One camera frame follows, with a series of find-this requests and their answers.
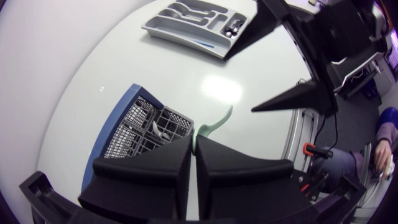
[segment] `wire dish rack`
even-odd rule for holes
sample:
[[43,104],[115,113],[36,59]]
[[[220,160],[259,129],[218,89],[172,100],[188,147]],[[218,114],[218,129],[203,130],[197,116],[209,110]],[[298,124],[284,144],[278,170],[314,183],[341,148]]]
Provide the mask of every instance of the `wire dish rack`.
[[158,110],[139,97],[115,130],[103,157],[137,156],[192,133],[192,120],[166,106]]

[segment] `green object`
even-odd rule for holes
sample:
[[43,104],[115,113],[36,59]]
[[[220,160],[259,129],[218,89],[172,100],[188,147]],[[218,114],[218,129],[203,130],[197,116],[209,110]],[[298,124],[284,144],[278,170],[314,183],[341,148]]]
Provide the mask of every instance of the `green object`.
[[192,136],[192,154],[193,155],[195,155],[195,149],[197,146],[197,136],[198,135],[201,135],[204,137],[209,136],[210,133],[212,133],[214,130],[216,130],[221,125],[223,125],[229,119],[229,117],[231,117],[232,109],[233,109],[233,106],[231,105],[229,107],[228,111],[226,112],[226,114],[224,115],[224,117],[221,120],[219,120],[217,123],[215,123],[213,125],[203,124],[200,126],[200,128],[195,130],[195,132],[193,133],[193,136]]

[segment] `purple sleeve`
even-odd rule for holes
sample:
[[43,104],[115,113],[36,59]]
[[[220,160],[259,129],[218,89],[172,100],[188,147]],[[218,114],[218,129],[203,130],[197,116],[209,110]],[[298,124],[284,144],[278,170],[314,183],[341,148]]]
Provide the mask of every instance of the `purple sleeve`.
[[398,138],[398,131],[394,123],[384,123],[376,134],[377,142],[381,140],[387,140],[390,145]]

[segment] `white table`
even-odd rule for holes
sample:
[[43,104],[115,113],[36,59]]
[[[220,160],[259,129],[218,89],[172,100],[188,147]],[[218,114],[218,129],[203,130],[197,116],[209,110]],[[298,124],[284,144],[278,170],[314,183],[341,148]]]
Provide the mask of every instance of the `white table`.
[[[86,163],[104,122],[133,83],[193,119],[195,127],[219,120],[232,104],[231,118],[210,139],[250,156],[281,157],[292,111],[251,113],[251,108],[310,78],[286,30],[276,28],[224,63],[141,29],[169,2],[152,2],[121,21],[76,72],[52,116],[37,169],[72,202],[78,204]],[[254,1],[209,2],[249,17],[256,13]],[[188,219],[198,217],[195,158],[192,165]]]

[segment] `gray cutlery tray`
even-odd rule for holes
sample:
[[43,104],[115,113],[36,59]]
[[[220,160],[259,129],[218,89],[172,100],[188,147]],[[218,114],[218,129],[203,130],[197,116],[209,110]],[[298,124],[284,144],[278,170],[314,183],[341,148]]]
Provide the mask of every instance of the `gray cutlery tray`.
[[[236,35],[224,30],[243,21]],[[249,24],[246,16],[225,7],[198,0],[176,0],[151,17],[142,28],[149,35],[201,50],[224,58]]]

